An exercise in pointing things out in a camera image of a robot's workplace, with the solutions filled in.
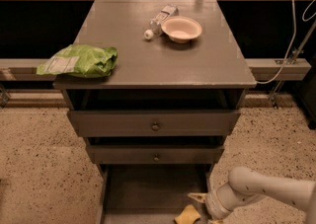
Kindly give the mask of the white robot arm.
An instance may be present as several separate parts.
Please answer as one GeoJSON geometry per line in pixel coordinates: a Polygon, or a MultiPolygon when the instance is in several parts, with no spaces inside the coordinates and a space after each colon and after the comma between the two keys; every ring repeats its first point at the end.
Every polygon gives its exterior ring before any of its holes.
{"type": "Polygon", "coordinates": [[[233,168],[228,181],[208,193],[191,192],[188,197],[203,203],[216,220],[228,217],[234,209],[270,197],[306,213],[305,224],[316,224],[316,183],[269,177],[247,167],[233,168]]]}

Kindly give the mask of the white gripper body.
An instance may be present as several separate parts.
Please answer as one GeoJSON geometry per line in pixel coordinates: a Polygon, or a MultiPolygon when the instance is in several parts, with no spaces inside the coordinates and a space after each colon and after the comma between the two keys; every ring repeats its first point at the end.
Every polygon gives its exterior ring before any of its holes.
{"type": "Polygon", "coordinates": [[[231,213],[227,207],[227,198],[230,194],[230,187],[219,187],[206,194],[205,208],[213,219],[224,219],[231,213]]]}

